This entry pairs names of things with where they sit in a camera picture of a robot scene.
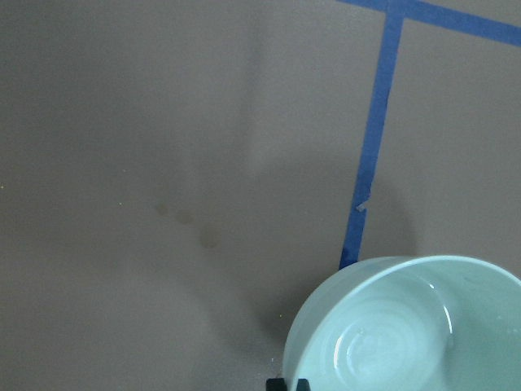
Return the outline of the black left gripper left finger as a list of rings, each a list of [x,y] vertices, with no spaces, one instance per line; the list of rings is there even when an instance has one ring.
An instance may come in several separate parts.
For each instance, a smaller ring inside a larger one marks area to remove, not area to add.
[[[283,378],[270,378],[265,382],[266,391],[287,391],[286,381]]]

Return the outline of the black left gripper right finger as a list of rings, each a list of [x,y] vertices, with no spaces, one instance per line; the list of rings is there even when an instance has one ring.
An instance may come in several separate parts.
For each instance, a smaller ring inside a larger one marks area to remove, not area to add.
[[[309,382],[306,379],[298,379],[296,391],[310,391]]]

